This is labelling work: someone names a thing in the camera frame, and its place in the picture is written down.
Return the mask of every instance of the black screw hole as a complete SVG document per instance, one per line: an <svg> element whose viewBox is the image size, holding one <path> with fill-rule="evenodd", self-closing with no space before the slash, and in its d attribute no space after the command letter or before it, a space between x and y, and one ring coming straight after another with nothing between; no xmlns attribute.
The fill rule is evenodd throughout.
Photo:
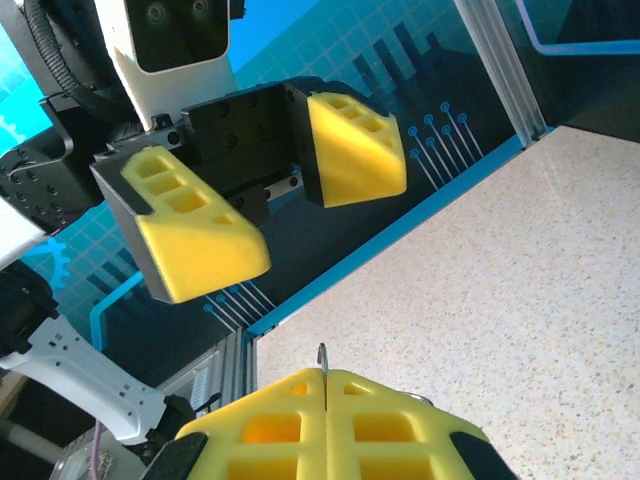
<svg viewBox="0 0 640 480"><path fill-rule="evenodd" d="M218 116L226 117L229 114L229 105L226 102L218 104Z"/></svg>
<svg viewBox="0 0 640 480"><path fill-rule="evenodd" d="M167 141L171 145L179 144L180 143L180 134L178 132L169 132L169 135L167 135Z"/></svg>

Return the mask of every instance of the yellow foam pad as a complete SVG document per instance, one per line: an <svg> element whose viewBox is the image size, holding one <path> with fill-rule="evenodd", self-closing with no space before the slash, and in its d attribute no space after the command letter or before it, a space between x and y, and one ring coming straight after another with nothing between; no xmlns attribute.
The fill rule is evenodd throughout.
<svg viewBox="0 0 640 480"><path fill-rule="evenodd" d="M121 174L153 209L136 223L173 303L270 268L260 231L164 147L133 155Z"/></svg>
<svg viewBox="0 0 640 480"><path fill-rule="evenodd" d="M482 431L453 415L350 372L327 388L330 480L473 480L449 435Z"/></svg>
<svg viewBox="0 0 640 480"><path fill-rule="evenodd" d="M195 420L189 480L474 480L450 439L476 426L350 372L306 369Z"/></svg>
<svg viewBox="0 0 640 480"><path fill-rule="evenodd" d="M189 480L326 480L322 372L307 369L197 419L208 436Z"/></svg>
<svg viewBox="0 0 640 480"><path fill-rule="evenodd" d="M338 93L314 93L307 102L325 207L406 191L406 163L395 117L381 116Z"/></svg>

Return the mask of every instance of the black camera lens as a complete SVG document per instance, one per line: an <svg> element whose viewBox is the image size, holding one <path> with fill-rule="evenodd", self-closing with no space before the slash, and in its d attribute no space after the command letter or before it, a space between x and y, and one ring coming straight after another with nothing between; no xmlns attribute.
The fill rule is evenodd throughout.
<svg viewBox="0 0 640 480"><path fill-rule="evenodd" d="M167 24L167 9L160 2L153 2L147 7L147 21L154 26L162 27Z"/></svg>
<svg viewBox="0 0 640 480"><path fill-rule="evenodd" d="M209 0L194 0L191 4L191 11L196 18L206 18L210 10Z"/></svg>

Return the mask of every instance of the table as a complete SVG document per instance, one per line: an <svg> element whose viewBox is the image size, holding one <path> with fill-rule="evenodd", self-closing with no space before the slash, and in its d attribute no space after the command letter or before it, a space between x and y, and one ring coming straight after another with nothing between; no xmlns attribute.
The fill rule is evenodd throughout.
<svg viewBox="0 0 640 480"><path fill-rule="evenodd" d="M481 426L522 478L635 479L640 145L560 127L258 343Z"/></svg>

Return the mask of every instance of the screw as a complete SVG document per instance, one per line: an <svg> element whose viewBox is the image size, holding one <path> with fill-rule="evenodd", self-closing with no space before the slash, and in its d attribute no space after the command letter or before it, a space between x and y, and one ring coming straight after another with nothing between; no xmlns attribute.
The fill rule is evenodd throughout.
<svg viewBox="0 0 640 480"><path fill-rule="evenodd" d="M167 141L171 145L179 144L180 143L180 134L178 132L169 132L169 135L167 135Z"/></svg>
<svg viewBox="0 0 640 480"><path fill-rule="evenodd" d="M167 11L160 2L154 2L147 8L147 20L152 25L162 25L167 20Z"/></svg>
<svg viewBox="0 0 640 480"><path fill-rule="evenodd" d="M222 102L218 104L218 116L226 117L229 114L229 105L227 102Z"/></svg>

